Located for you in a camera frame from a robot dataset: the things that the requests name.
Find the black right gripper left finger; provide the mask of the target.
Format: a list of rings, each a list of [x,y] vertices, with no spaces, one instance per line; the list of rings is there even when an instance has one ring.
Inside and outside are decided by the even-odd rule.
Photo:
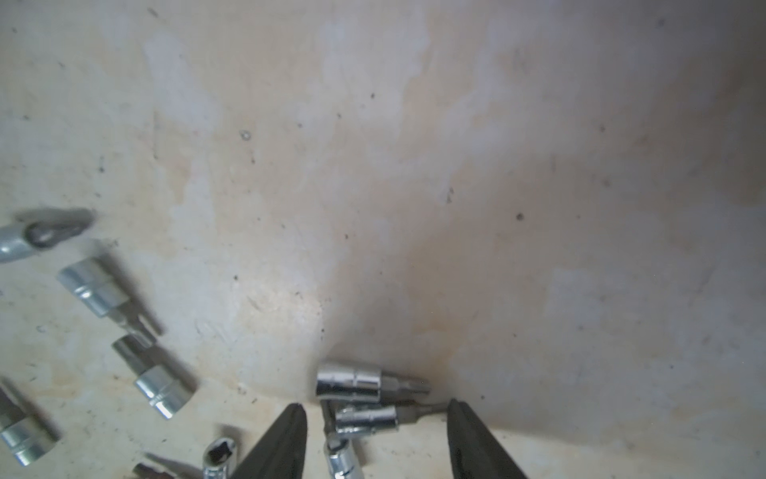
[[[239,463],[231,478],[301,479],[307,431],[304,407],[299,403],[287,405],[255,447]]]

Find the chrome bit pair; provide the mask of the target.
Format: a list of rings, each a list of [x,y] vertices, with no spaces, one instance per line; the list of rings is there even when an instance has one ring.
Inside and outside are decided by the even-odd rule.
[[[143,322],[133,297],[99,259],[88,257],[64,267],[57,281],[96,317],[111,319],[144,347],[156,344],[157,337]]]
[[[172,419],[193,397],[193,389],[133,335],[112,343],[112,349],[136,375],[135,387],[163,418]]]

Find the chrome bit pointing up-left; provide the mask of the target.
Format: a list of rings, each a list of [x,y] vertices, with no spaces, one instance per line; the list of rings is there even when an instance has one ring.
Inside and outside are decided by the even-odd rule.
[[[336,432],[335,412],[329,400],[320,401],[325,436],[324,457],[334,479],[363,479],[364,474],[352,441]]]

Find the chrome socket upright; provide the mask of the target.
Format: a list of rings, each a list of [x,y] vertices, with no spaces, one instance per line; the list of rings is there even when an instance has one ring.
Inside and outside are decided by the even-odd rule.
[[[237,467],[237,441],[215,439],[203,453],[203,479],[229,479]]]

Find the large chrome hex bit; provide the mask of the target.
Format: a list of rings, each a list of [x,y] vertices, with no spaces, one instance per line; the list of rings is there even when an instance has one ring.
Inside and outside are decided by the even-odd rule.
[[[431,390],[425,379],[376,365],[330,360],[317,367],[315,395],[320,400],[387,403],[426,397]]]

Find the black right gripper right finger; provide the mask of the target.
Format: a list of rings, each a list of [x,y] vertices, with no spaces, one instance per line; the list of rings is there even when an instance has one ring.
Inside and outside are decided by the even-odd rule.
[[[467,402],[449,402],[447,437],[455,479],[528,478]]]

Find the chrome bit pointing down-right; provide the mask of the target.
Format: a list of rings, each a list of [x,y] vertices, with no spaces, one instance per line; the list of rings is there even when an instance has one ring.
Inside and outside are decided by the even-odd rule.
[[[363,437],[397,431],[402,425],[415,424],[421,418],[445,413],[448,404],[349,404],[335,412],[335,433],[344,438]]]

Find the chrome bit upper pair lower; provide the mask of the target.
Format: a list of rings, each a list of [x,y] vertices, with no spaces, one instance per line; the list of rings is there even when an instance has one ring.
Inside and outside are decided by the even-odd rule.
[[[193,389],[133,335],[112,343],[112,349],[136,375],[135,387],[163,418],[172,419],[193,397]]]

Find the chrome bit lower cluster upright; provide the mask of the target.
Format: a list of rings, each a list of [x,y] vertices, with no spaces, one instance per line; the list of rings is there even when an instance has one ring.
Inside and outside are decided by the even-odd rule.
[[[19,213],[1,227],[1,263],[13,263],[50,251],[83,234],[95,221],[87,209],[38,209]]]

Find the chrome socket lying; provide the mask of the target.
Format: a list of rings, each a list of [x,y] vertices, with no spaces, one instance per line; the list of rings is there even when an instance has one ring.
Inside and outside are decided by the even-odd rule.
[[[176,479],[175,475],[157,470],[144,463],[136,464],[132,472],[139,479]]]

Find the chrome bit lower cluster middle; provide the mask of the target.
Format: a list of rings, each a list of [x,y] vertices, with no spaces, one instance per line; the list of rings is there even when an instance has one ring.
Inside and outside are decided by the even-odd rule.
[[[22,409],[4,389],[1,389],[1,441],[23,467],[42,458],[56,444],[45,425]]]

